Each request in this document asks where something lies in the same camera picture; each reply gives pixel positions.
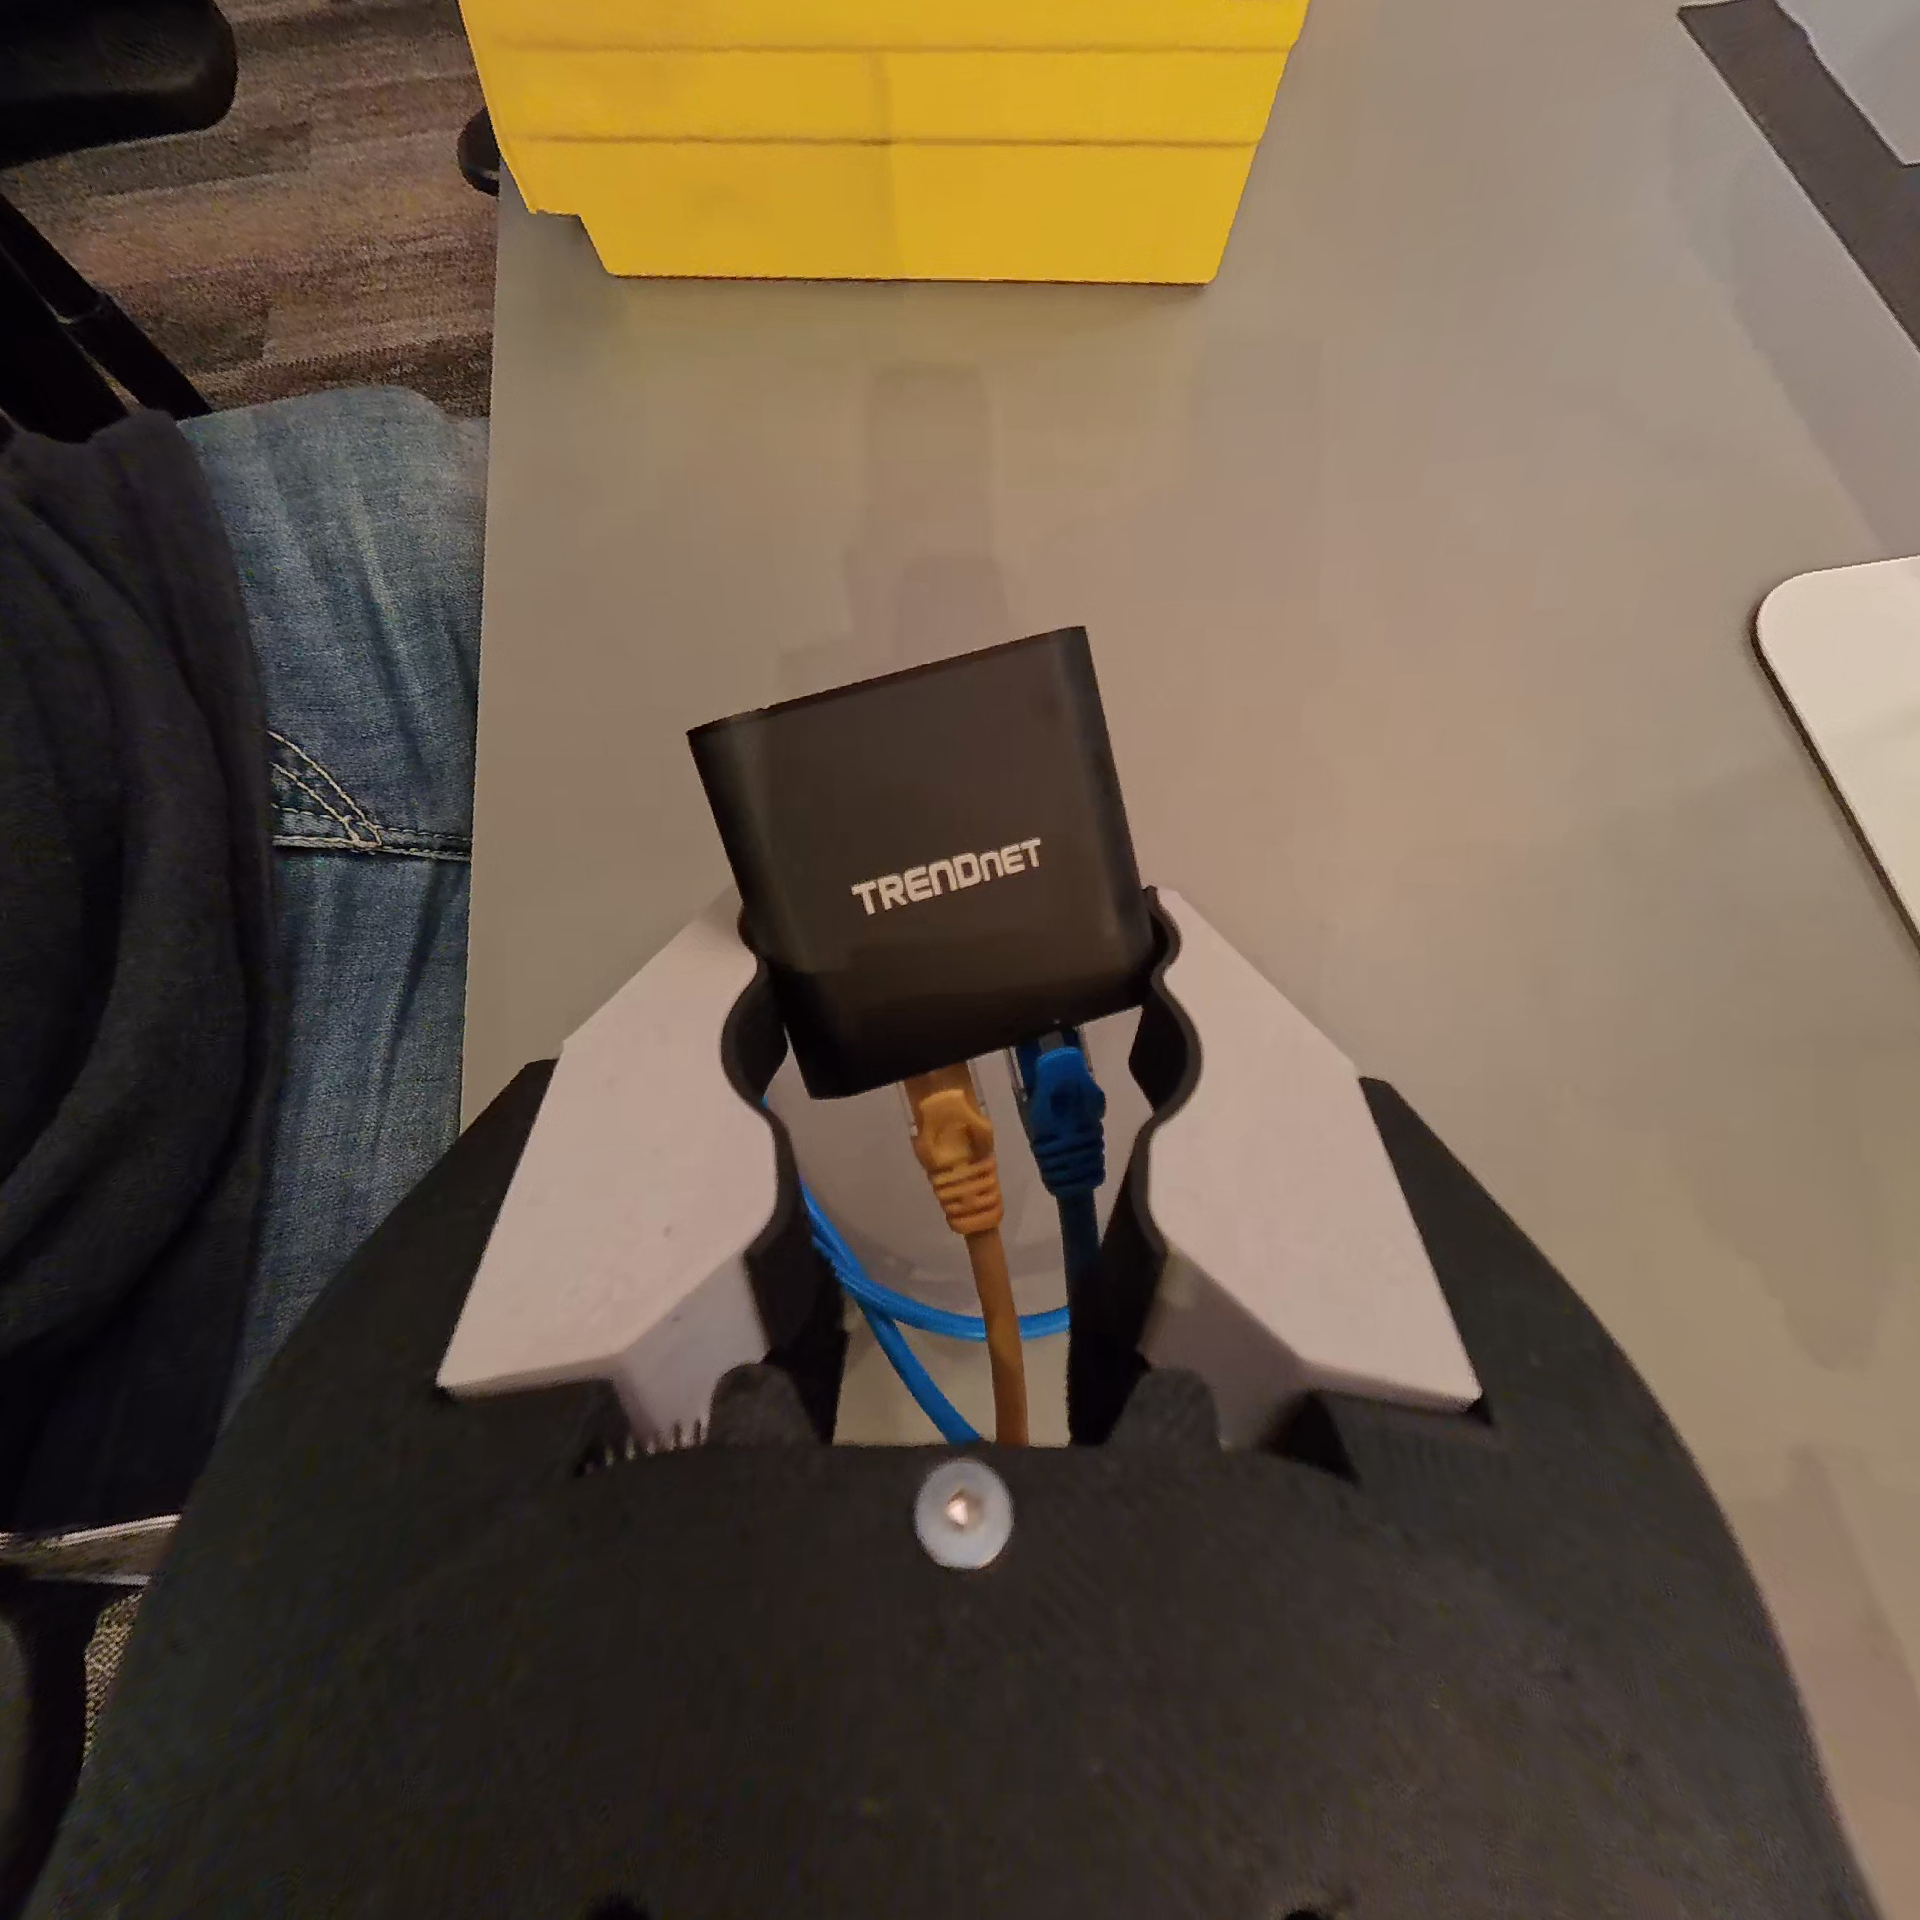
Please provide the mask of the person's dark jacket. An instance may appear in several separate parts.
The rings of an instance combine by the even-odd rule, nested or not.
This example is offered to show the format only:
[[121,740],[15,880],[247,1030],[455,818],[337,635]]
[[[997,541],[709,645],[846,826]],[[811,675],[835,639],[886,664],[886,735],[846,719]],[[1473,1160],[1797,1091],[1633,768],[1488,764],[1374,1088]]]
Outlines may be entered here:
[[266,716],[158,413],[2,485],[5,1527],[175,1512],[253,1277],[285,992]]

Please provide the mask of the white table mat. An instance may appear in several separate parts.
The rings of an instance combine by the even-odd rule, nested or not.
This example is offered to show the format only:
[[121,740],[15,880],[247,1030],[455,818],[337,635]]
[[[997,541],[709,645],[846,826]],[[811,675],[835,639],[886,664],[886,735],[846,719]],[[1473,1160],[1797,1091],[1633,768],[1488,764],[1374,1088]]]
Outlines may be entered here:
[[1754,652],[1882,893],[1918,933],[1918,557],[1771,588]]

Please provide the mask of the black desk strip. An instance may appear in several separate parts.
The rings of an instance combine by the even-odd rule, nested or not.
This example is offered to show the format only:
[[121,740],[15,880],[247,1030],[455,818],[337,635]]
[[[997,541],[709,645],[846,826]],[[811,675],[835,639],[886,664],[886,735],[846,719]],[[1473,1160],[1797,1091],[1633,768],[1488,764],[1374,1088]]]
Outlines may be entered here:
[[1918,4],[1681,4],[1677,18],[1726,90],[1765,127],[1849,120],[1918,162]]

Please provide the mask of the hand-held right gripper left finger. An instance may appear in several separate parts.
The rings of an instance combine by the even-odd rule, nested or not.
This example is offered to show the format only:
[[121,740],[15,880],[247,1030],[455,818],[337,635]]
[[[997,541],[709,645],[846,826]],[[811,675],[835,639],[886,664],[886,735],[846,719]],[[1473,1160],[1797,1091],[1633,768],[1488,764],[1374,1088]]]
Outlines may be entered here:
[[768,1359],[831,1437],[846,1304],[766,1106],[785,1039],[738,915],[709,902],[562,1044],[439,1364],[451,1399],[603,1383],[664,1450]]

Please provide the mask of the black network switch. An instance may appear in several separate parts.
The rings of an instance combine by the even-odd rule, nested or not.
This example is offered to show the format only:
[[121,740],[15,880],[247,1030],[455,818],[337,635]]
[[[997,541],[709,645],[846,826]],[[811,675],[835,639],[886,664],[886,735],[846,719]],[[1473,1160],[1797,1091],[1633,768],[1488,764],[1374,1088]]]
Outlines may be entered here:
[[1136,1006],[1155,933],[1071,627],[687,732],[805,1091]]

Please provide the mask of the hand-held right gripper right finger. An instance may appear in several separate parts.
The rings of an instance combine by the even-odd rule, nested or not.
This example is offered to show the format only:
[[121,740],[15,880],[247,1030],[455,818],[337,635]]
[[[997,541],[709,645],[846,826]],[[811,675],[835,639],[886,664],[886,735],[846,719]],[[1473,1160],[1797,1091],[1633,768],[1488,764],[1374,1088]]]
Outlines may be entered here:
[[1310,1397],[1469,1413],[1480,1381],[1357,1068],[1189,901],[1145,898],[1145,1120],[1069,1286],[1069,1440],[1105,1442],[1165,1370],[1199,1378],[1227,1450],[1270,1450]]

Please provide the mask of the yellow plastic bin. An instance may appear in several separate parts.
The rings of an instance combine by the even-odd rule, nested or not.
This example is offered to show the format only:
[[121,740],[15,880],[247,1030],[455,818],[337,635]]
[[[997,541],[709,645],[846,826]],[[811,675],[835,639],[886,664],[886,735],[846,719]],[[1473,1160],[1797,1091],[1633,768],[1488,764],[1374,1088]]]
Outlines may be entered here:
[[1307,2],[461,2],[527,211],[699,282],[1199,286]]

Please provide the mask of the black office chair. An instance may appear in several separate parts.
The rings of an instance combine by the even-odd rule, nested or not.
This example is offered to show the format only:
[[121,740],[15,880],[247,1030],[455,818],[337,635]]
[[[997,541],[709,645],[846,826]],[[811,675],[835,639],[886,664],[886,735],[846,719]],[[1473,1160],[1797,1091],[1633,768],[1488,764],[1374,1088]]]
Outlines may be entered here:
[[398,386],[488,413],[449,2],[5,2],[5,427]]

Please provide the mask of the person's leg in jeans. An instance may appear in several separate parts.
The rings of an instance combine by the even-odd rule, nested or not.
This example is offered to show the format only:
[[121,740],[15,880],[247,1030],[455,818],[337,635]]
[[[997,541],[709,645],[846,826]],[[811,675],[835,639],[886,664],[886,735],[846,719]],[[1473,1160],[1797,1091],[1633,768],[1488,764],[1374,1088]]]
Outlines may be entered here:
[[285,978],[240,1399],[458,1133],[488,420],[323,390],[183,434],[255,646]]

